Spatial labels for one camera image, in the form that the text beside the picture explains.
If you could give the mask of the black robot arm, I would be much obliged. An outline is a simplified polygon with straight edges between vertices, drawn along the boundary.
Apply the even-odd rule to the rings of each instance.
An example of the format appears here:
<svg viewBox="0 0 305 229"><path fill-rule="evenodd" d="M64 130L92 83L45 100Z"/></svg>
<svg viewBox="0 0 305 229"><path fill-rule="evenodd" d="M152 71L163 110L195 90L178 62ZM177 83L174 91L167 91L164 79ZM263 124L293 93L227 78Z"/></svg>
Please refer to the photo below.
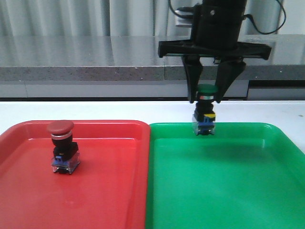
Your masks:
<svg viewBox="0 0 305 229"><path fill-rule="evenodd" d="M190 103L196 100L199 89L203 70L200 58L213 57L218 65L214 94L218 103L245 70L245 58L268 60L270 46L238 41L245 6L245 0L204 0L193 8L190 39L159 42L159 57L176 55L182 58Z"/></svg>

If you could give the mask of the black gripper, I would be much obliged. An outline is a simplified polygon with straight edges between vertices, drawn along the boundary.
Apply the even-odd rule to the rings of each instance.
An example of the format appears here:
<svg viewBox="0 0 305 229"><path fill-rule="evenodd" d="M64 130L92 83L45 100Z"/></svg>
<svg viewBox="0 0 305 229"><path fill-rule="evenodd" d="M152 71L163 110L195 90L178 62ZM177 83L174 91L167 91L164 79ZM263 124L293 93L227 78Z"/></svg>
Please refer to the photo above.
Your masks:
<svg viewBox="0 0 305 229"><path fill-rule="evenodd" d="M191 40L160 41L158 55L183 56L183 67L187 80L187 98L192 104L196 99L197 87L203 66L200 57L236 57L221 59L217 68L215 85L218 88L215 101L220 103L234 80L245 70L243 58L269 59L272 48L266 44L237 42L233 48L212 48L195 45Z"/></svg>

